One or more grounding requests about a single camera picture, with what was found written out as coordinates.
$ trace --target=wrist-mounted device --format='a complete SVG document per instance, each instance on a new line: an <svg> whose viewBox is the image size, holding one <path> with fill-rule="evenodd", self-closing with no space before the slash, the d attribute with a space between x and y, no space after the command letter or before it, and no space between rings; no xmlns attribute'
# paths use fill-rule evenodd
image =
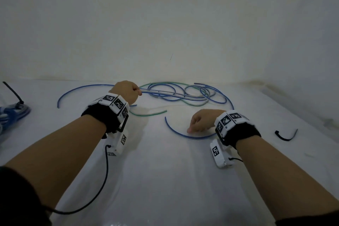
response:
<svg viewBox="0 0 339 226"><path fill-rule="evenodd" d="M225 146L231 145L236 149L236 143L240 139L249 138L254 135L260 136L254 124L236 110L221 114L214 122L215 132L221 143Z"/></svg>
<svg viewBox="0 0 339 226"><path fill-rule="evenodd" d="M99 100L91 102L81 116L89 114L106 125L106 133L122 132L125 128L129 104L117 94L107 93Z"/></svg>

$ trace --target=forearm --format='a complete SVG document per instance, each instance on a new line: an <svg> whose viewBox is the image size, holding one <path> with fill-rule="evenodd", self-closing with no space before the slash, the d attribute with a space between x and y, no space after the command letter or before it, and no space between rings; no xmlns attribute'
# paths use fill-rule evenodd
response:
<svg viewBox="0 0 339 226"><path fill-rule="evenodd" d="M237 150L276 220L339 210L339 201L294 162L259 136Z"/></svg>
<svg viewBox="0 0 339 226"><path fill-rule="evenodd" d="M84 115L40 139L5 166L32 184L42 204L54 208L105 131L104 123Z"/></svg>

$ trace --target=white table surface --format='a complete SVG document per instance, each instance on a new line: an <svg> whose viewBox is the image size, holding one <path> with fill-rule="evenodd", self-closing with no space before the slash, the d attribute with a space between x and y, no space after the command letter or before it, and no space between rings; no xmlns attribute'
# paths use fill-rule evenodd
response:
<svg viewBox="0 0 339 226"><path fill-rule="evenodd" d="M86 84L93 82L11 82L32 112L0 137L0 163L76 119L88 102L110 89L74 91L57 109L57 100L63 93ZM214 87L256 124L266 141L339 198L338 144L255 89L239 85ZM2 105L17 102L5 86L0 88L0 94ZM146 94L137 104L140 109L178 105ZM204 108L230 106L208 104ZM193 114L200 108L191 109ZM165 116L166 113L153 117L130 115L126 126L130 134L128 145L122 156L109 157L108 180L99 197L77 214L53 214L53 225L258 225L273 221L243 164L218 169L209 148L212 138L197 141L180 137L167 128ZM274 134L279 130L287 138L296 128L298 134L290 142ZM57 209L77 209L97 193L106 171L103 144L100 141Z"/></svg>

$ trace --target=hand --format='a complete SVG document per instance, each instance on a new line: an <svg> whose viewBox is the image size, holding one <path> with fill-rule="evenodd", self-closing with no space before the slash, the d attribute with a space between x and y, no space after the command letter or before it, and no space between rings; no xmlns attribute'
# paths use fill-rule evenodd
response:
<svg viewBox="0 0 339 226"><path fill-rule="evenodd" d="M214 126L216 118L224 112L226 111L218 109L201 109L192 116L187 133L208 130Z"/></svg>
<svg viewBox="0 0 339 226"><path fill-rule="evenodd" d="M135 83L129 81L117 82L109 92L121 95L129 105L133 104L138 96L142 95L140 88Z"/></svg>

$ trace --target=black wristband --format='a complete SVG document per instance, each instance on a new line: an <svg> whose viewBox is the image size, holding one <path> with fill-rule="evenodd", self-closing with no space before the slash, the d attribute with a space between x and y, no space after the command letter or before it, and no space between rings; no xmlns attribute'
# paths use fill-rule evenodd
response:
<svg viewBox="0 0 339 226"><path fill-rule="evenodd" d="M117 115L108 107L101 104L89 106L81 116L89 114L106 125L106 133L116 132L120 126Z"/></svg>
<svg viewBox="0 0 339 226"><path fill-rule="evenodd" d="M219 138L223 145L231 145L236 149L236 143L238 140L249 138L255 135L261 137L259 131L256 129L255 126L248 123L240 123L229 130L224 138Z"/></svg>

